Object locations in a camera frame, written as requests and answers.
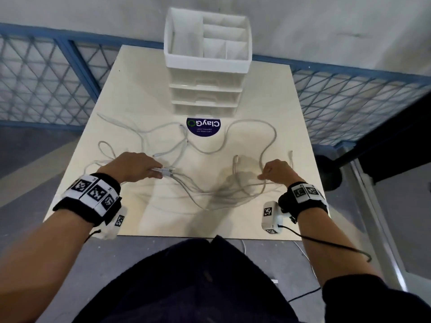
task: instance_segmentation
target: forearm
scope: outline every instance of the forearm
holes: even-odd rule
[[[75,262],[93,225],[58,210],[0,260],[2,322],[35,321]]]
[[[298,225],[301,235],[355,248],[347,236],[320,208],[310,208],[301,212],[298,216]],[[349,274],[377,275],[362,254],[306,239],[303,239],[303,242],[321,286],[331,278]]]

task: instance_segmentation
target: claygo logo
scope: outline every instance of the claygo logo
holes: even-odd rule
[[[187,128],[195,135],[209,137],[220,130],[219,119],[187,118]]]

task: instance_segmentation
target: black shirt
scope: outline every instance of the black shirt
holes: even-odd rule
[[[376,276],[323,286],[326,322],[431,321],[419,297]],[[74,322],[287,322],[298,318],[278,288],[222,237],[188,239],[149,256],[103,288]]]

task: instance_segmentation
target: white table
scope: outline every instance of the white table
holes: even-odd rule
[[[97,113],[145,130],[173,121],[186,123],[187,117],[173,114],[168,86],[162,50],[121,47],[50,209],[90,162],[106,159],[97,148],[100,140],[110,143],[117,155],[126,150],[139,152],[141,149],[135,133],[103,121]],[[294,169],[307,182],[323,190],[289,66],[253,61],[235,118],[222,118],[220,131],[211,137],[189,134],[189,138],[204,150],[217,149],[226,127],[238,119],[261,119],[272,124],[278,136],[265,152],[263,163],[275,158],[289,162],[288,152],[293,151]],[[202,155],[187,148],[177,164],[178,171],[191,176],[204,188],[220,186],[232,175],[233,156],[239,155],[238,171],[250,179],[250,183],[258,182],[255,176],[260,172],[259,155],[272,136],[272,129],[264,124],[236,124],[229,132],[226,147],[216,154]],[[152,155],[166,151],[181,138],[178,126],[158,130],[146,135],[145,152]],[[159,160],[167,165],[174,157],[167,155]],[[89,167],[89,172],[96,169],[96,165]],[[266,190],[272,191],[239,207],[203,211],[172,179],[128,183],[121,190],[127,216],[119,234],[208,238],[219,234],[224,238],[299,240],[286,229],[281,234],[270,235],[261,228],[263,204],[277,200],[285,192],[285,188],[274,190],[275,187],[268,185]],[[212,202],[205,197],[200,201],[203,206]],[[297,225],[288,218],[284,219],[284,224],[298,231]]]

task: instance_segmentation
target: black wire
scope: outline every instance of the black wire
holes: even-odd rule
[[[90,239],[90,237],[92,236],[92,235],[94,235],[94,234],[96,234],[96,233],[101,233],[102,232],[102,230],[96,230],[96,231],[93,231],[92,233],[90,233],[89,234],[89,236],[87,237],[87,239],[85,239],[85,241],[84,241],[84,244],[87,242],[87,240],[88,239]]]
[[[303,295],[300,295],[300,296],[298,296],[298,297],[292,298],[292,299],[290,299],[290,300],[288,301],[288,303],[290,303],[291,301],[294,301],[294,300],[296,300],[296,299],[302,298],[302,297],[304,297],[304,296],[307,296],[307,295],[309,295],[309,294],[312,294],[313,292],[319,291],[320,289],[321,289],[321,288],[319,287],[319,288],[317,288],[317,289],[315,289],[315,290],[313,290],[313,291],[307,292],[306,294],[303,294]]]
[[[315,238],[312,238],[312,237],[303,236],[303,235],[300,235],[299,233],[293,231],[291,228],[288,228],[288,227],[285,227],[285,226],[281,226],[280,224],[278,226],[280,228],[286,228],[286,229],[292,231],[295,235],[297,235],[297,236],[299,236],[301,238],[308,239],[308,240],[311,240],[311,241],[314,241],[314,242],[318,242],[319,244],[327,244],[328,246],[332,246],[332,247],[336,247],[336,248],[341,248],[341,249],[347,249],[349,251],[354,251],[355,253],[363,254],[366,257],[368,257],[368,259],[367,259],[368,263],[371,262],[371,260],[372,260],[371,255],[369,255],[368,253],[366,253],[366,252],[364,252],[362,250],[359,250],[359,249],[356,249],[356,248],[353,248],[353,247],[349,247],[349,246],[344,246],[342,244],[334,244],[333,242],[326,242],[325,240],[320,240],[320,239],[315,239]]]

